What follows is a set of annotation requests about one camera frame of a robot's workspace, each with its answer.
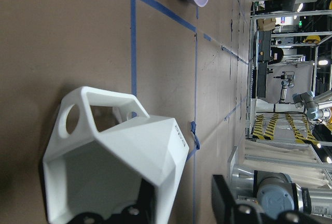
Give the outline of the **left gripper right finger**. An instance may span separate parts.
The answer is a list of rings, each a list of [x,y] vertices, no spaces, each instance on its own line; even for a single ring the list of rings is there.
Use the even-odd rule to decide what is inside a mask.
[[[257,205],[235,200],[223,175],[212,175],[212,209],[217,223],[262,223]]]

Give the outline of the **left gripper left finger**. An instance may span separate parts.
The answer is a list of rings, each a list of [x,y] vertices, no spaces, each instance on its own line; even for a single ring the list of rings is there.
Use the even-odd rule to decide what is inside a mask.
[[[155,188],[142,179],[137,201],[125,207],[120,214],[111,215],[111,223],[155,223]]]

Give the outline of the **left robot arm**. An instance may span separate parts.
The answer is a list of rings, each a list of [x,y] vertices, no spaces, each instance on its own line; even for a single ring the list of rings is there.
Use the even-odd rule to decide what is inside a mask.
[[[159,178],[120,170],[100,209],[106,223],[167,223],[184,163]],[[310,189],[284,173],[236,166],[233,195],[222,175],[212,176],[212,208],[218,223],[318,223],[331,214],[331,190]]]

